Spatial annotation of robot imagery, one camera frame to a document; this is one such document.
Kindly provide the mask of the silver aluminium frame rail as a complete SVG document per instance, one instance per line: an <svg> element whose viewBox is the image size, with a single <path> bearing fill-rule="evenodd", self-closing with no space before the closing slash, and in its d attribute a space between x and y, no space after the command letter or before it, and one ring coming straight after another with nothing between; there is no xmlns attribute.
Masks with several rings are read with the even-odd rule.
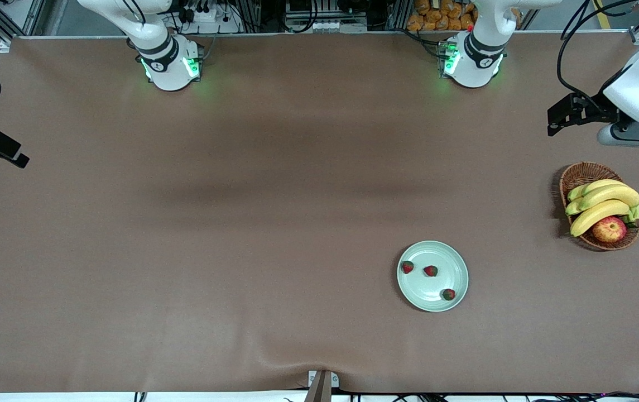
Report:
<svg viewBox="0 0 639 402"><path fill-rule="evenodd" d="M44 8L49 0L18 0L22 3L24 13L21 26L24 36L32 36L43 18Z"/></svg>

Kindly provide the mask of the brown table cover cloth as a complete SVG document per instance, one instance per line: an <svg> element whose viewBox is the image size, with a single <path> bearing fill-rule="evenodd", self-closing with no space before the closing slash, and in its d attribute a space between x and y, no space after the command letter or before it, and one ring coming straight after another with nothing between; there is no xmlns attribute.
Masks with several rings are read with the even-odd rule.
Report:
<svg viewBox="0 0 639 402"><path fill-rule="evenodd" d="M220 37L168 93L123 39L15 40L0 392L639 393L639 234L592 249L559 195L579 162L639 193L639 149L546 134L560 45L471 90L402 34ZM467 264L446 312L397 285L422 240Z"/></svg>

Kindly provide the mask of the white terminal strip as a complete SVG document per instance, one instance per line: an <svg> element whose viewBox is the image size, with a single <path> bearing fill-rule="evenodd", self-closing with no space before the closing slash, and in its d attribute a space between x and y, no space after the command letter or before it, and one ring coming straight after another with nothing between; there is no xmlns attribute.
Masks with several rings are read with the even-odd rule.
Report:
<svg viewBox="0 0 639 402"><path fill-rule="evenodd" d="M310 31L314 34L361 34L368 31L368 26L357 20L321 20L313 23Z"/></svg>

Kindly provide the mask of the white power strip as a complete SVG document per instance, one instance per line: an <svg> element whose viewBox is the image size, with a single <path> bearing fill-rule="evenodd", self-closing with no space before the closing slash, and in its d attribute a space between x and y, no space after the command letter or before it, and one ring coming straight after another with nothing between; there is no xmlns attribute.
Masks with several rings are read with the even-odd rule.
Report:
<svg viewBox="0 0 639 402"><path fill-rule="evenodd" d="M179 13L183 23L216 23L224 18L222 8L215 1L201 0L197 3L187 3Z"/></svg>

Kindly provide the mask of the pale green round plate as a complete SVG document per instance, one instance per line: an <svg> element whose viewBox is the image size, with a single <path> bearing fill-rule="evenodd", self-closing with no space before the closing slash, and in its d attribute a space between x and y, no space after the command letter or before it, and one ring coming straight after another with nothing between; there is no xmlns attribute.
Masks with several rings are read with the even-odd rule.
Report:
<svg viewBox="0 0 639 402"><path fill-rule="evenodd" d="M401 262L411 261L415 267L403 274ZM428 277L423 269L434 265L439 269L437 277ZM446 312L457 307L469 290L469 270L464 258L450 245L436 240L422 240L407 247L399 257L396 267L399 290L406 300L425 312ZM441 291L455 290L455 299L441 299Z"/></svg>

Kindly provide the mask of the red yellow apple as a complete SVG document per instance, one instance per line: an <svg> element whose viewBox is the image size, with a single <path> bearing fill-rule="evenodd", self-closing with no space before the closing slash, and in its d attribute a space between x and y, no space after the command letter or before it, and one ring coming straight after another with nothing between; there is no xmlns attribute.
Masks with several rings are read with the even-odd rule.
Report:
<svg viewBox="0 0 639 402"><path fill-rule="evenodd" d="M596 222L590 232L598 242L615 243L626 236L628 227L620 217L609 216Z"/></svg>

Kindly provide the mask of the pile of orange bread rolls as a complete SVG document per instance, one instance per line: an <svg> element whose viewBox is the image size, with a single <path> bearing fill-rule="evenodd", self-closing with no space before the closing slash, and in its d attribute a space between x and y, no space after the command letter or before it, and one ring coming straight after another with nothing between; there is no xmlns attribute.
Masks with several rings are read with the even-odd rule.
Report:
<svg viewBox="0 0 639 402"><path fill-rule="evenodd" d="M478 10L470 0L412 0L408 31L470 31Z"/></svg>

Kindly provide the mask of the brown wicker basket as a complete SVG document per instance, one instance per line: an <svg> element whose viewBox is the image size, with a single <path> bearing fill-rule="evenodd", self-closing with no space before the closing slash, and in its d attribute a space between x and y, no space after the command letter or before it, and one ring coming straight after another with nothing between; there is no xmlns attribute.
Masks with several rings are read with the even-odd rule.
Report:
<svg viewBox="0 0 639 402"><path fill-rule="evenodd" d="M579 162L567 167L566 170L562 172L559 179L559 195L564 208L566 209L567 204L570 203L567 200L567 194L572 189L576 188L577 186L592 183L593 181L597 180L618 180L623 182L621 177L617 173L615 173L615 171L602 164L594 162ZM577 215L567 216L570 226L569 231L571 229L572 221L577 218ZM631 212L628 216L617 217L623 219L626 227L628 227L626 236L619 242L598 242L598 240L595 239L595 237L590 232L590 229L592 229L592 227L585 231L582 236L574 238L582 240L585 244L589 245L590 248L596 250L610 251L623 250L625 248L628 248L636 241L639 234L639 207L631 208Z"/></svg>

